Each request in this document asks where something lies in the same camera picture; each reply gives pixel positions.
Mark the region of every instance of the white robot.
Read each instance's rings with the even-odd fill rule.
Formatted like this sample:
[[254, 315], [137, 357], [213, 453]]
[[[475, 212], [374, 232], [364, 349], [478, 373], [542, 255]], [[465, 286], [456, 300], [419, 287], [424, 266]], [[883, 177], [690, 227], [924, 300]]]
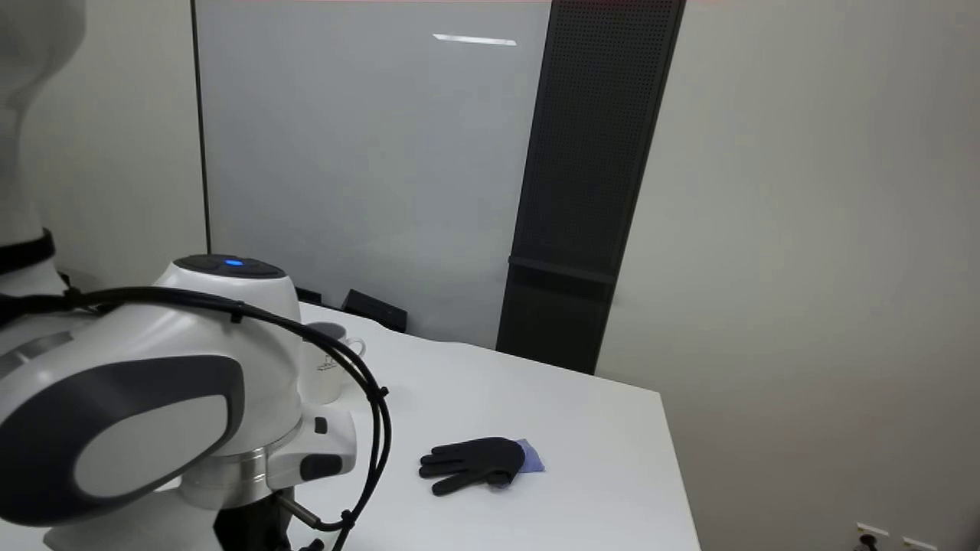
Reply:
[[[390, 455], [384, 391], [297, 321], [281, 270], [203, 255], [155, 287], [63, 293], [17, 181], [17, 131], [79, 41], [81, 0], [0, 0], [0, 519], [51, 527], [54, 551], [281, 551], [287, 519], [342, 547]], [[368, 484], [339, 525], [292, 499], [355, 464], [348, 413], [300, 397], [303, 340], [374, 413]]]

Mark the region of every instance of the table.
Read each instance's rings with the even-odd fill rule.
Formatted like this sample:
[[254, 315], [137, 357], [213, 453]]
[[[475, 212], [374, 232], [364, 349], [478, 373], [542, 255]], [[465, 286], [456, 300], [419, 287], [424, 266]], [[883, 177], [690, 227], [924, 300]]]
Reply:
[[[691, 513], [660, 397], [645, 389], [488, 352], [391, 333], [368, 320], [303, 307], [364, 343], [364, 362], [391, 389], [394, 450], [348, 551], [698, 551]], [[339, 406], [368, 450], [368, 404], [347, 387]], [[529, 437], [545, 474], [508, 491], [471, 488], [434, 499], [417, 464], [434, 445], [485, 435]], [[334, 522], [357, 495], [364, 466], [297, 491]], [[294, 544], [316, 535], [292, 530]], [[4, 551], [41, 551], [40, 533], [4, 527]]]

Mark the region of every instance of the glove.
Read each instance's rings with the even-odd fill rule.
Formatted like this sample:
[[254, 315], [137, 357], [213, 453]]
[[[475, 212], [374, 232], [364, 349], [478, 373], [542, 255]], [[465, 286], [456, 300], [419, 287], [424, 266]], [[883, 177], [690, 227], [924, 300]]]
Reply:
[[506, 437], [465, 440], [434, 448], [422, 455], [422, 477], [443, 477], [430, 488], [434, 495], [458, 493], [461, 488], [490, 484], [508, 488], [524, 466], [524, 448]]

